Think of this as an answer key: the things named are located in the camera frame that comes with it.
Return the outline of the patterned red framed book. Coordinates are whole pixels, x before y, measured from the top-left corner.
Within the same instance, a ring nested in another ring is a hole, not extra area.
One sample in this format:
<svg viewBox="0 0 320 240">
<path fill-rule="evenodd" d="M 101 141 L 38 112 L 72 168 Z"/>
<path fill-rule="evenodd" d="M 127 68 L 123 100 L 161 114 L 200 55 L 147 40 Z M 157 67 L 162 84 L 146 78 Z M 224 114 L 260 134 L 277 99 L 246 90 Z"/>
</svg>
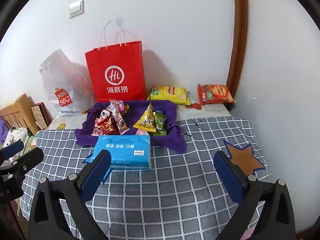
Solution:
<svg viewBox="0 0 320 240">
<path fill-rule="evenodd" d="M 31 106 L 31 112 L 39 129 L 45 130 L 49 127 L 53 118 L 43 102 L 39 102 Z"/>
</svg>

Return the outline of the light pink nougat packet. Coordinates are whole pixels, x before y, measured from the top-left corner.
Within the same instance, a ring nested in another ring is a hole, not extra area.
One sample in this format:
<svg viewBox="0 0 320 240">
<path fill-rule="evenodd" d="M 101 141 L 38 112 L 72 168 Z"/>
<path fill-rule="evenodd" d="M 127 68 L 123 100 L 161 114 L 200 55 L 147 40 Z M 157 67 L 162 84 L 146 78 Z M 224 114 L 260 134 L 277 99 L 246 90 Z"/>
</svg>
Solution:
<svg viewBox="0 0 320 240">
<path fill-rule="evenodd" d="M 145 130 L 142 130 L 142 129 L 138 129 L 136 131 L 136 135 L 149 135 L 149 133 Z"/>
</svg>

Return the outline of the grey checkered tablecloth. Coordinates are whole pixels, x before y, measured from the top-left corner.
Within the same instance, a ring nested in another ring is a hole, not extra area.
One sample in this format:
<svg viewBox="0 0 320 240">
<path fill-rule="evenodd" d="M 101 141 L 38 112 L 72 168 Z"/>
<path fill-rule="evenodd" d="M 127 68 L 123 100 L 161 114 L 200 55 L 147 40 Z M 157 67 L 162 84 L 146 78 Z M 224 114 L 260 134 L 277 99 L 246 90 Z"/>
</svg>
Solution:
<svg viewBox="0 0 320 240">
<path fill-rule="evenodd" d="M 184 154 L 152 147 L 150 170 L 115 170 L 87 208 L 109 239 L 216 239 L 234 215 L 213 165 L 225 143 L 265 158 L 249 120 L 223 116 L 182 120 Z"/>
</svg>

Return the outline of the green snack packet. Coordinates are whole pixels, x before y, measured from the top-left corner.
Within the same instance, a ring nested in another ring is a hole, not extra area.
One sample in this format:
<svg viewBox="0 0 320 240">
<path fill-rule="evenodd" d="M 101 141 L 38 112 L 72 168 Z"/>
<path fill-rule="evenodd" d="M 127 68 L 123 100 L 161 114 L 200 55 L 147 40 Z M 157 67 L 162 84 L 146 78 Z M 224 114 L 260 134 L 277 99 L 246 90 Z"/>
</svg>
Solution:
<svg viewBox="0 0 320 240">
<path fill-rule="evenodd" d="M 156 131 L 152 134 L 153 136 L 165 136 L 167 135 L 167 131 L 165 129 L 165 122 L 167 117 L 158 111 L 154 112 L 154 122 Z"/>
</svg>

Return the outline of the brown door frame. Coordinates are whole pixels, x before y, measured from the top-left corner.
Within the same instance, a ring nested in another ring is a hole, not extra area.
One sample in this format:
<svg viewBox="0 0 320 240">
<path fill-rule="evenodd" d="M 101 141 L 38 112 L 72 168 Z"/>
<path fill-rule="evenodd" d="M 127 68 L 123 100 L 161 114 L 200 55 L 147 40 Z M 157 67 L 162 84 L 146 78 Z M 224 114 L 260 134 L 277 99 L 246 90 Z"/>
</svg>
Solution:
<svg viewBox="0 0 320 240">
<path fill-rule="evenodd" d="M 233 48 L 226 81 L 232 97 L 235 97 L 244 64 L 248 33 L 248 0 L 234 0 Z"/>
</svg>

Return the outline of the red Haidilao paper bag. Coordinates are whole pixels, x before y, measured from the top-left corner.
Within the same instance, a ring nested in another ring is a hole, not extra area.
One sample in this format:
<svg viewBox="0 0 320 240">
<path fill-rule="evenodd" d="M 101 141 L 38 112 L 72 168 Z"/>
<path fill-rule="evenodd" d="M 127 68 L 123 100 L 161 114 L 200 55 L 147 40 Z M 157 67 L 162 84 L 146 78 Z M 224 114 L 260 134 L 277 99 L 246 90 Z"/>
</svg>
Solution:
<svg viewBox="0 0 320 240">
<path fill-rule="evenodd" d="M 95 98 L 99 102 L 145 100 L 142 42 L 127 42 L 123 28 L 116 21 L 114 24 L 119 43 L 85 53 Z"/>
</svg>

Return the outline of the orange chips bag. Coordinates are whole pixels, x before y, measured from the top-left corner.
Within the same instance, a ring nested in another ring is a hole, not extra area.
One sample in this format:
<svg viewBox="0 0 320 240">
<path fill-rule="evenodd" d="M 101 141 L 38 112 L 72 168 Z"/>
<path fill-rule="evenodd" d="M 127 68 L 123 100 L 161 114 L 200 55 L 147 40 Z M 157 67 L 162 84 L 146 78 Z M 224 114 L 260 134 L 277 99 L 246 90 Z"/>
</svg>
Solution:
<svg viewBox="0 0 320 240">
<path fill-rule="evenodd" d="M 197 94 L 200 105 L 207 104 L 234 104 L 236 101 L 231 96 L 227 86 L 224 85 L 197 85 Z"/>
</svg>

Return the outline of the wooden side furniture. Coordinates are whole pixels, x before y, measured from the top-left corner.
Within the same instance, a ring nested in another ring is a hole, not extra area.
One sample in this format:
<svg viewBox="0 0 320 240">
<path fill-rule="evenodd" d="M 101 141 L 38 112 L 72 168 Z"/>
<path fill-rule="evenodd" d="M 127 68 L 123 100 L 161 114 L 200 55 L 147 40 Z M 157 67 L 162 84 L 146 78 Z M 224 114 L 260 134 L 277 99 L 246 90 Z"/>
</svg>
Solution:
<svg viewBox="0 0 320 240">
<path fill-rule="evenodd" d="M 33 104 L 32 98 L 24 93 L 14 103 L 1 109 L 0 116 L 8 128 L 27 128 L 32 135 L 36 135 L 40 129 L 31 110 Z"/>
</svg>

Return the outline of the pink triangular snack packet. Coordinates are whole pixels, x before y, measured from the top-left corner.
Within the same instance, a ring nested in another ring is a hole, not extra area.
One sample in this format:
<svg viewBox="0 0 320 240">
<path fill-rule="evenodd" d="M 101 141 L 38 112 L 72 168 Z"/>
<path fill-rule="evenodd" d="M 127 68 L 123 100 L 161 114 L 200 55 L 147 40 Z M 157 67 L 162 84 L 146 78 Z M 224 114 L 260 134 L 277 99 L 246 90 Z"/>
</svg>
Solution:
<svg viewBox="0 0 320 240">
<path fill-rule="evenodd" d="M 124 115 L 130 109 L 129 105 L 125 105 L 124 102 L 121 100 L 110 100 L 110 104 L 115 105 L 121 115 Z"/>
</svg>

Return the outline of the panda print snack packet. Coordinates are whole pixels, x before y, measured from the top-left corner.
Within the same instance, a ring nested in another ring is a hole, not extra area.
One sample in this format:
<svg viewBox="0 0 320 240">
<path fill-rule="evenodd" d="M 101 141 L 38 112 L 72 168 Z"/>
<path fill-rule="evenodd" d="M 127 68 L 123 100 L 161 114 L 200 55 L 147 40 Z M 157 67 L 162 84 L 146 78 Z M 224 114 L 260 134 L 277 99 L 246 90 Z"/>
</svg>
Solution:
<svg viewBox="0 0 320 240">
<path fill-rule="evenodd" d="M 95 125 L 94 125 L 92 136 L 104 135 L 102 128 L 98 124 L 103 120 L 105 120 L 110 115 L 111 115 L 111 112 L 107 109 L 103 109 L 101 111 L 100 116 L 95 119 Z"/>
</svg>

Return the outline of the white Miniso plastic bag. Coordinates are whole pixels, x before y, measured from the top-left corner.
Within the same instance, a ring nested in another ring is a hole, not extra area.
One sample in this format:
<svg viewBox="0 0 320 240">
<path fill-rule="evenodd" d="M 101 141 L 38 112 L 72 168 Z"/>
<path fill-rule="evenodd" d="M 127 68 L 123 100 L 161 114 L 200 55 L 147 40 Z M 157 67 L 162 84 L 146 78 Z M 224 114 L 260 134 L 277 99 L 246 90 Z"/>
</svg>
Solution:
<svg viewBox="0 0 320 240">
<path fill-rule="evenodd" d="M 40 65 L 44 92 L 64 115 L 86 112 L 94 104 L 94 92 L 86 66 L 72 62 L 61 49 Z"/>
</svg>

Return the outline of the blue tissue pack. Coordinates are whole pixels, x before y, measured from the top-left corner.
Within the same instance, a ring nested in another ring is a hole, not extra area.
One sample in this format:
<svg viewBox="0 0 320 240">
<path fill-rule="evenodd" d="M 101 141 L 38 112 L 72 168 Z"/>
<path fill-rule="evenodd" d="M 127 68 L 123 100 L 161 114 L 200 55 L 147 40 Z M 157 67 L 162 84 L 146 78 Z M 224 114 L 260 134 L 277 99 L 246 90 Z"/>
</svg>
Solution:
<svg viewBox="0 0 320 240">
<path fill-rule="evenodd" d="M 110 152 L 112 168 L 130 170 L 151 168 L 149 135 L 100 135 L 87 161 L 92 162 L 101 150 Z"/>
</svg>

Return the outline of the pink strawberry snack packet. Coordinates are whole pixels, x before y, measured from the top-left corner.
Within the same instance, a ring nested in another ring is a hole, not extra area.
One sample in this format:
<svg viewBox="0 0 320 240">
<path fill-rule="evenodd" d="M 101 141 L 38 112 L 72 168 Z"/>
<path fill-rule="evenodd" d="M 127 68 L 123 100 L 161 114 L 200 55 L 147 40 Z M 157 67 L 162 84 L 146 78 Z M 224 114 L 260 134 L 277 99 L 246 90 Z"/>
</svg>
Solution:
<svg viewBox="0 0 320 240">
<path fill-rule="evenodd" d="M 123 117 L 121 116 L 121 113 L 120 113 L 118 107 L 116 106 L 115 103 L 110 103 L 108 109 L 111 111 L 113 118 L 117 124 L 119 134 L 123 135 L 124 133 L 126 133 L 129 130 L 129 128 L 127 127 Z"/>
</svg>

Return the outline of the red candy packet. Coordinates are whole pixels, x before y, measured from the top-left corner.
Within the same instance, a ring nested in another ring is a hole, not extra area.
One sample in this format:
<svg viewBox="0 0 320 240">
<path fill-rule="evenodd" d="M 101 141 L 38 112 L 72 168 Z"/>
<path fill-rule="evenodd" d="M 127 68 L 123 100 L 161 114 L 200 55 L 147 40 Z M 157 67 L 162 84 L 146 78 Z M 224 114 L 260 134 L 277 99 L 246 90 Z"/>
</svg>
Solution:
<svg viewBox="0 0 320 240">
<path fill-rule="evenodd" d="M 117 135 L 118 131 L 114 127 L 111 118 L 106 118 L 98 123 L 98 127 L 102 130 L 103 135 Z"/>
</svg>

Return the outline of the yellow triangular snack packet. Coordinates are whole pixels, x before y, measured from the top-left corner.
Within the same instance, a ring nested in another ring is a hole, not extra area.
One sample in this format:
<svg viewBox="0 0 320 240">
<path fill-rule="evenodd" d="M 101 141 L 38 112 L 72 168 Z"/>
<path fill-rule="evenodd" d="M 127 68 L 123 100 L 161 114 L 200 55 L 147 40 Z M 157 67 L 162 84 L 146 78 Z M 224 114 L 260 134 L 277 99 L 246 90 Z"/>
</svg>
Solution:
<svg viewBox="0 0 320 240">
<path fill-rule="evenodd" d="M 156 132 L 153 106 L 151 103 L 149 103 L 147 109 L 144 111 L 139 120 L 133 125 L 133 127 L 147 132 Z"/>
</svg>

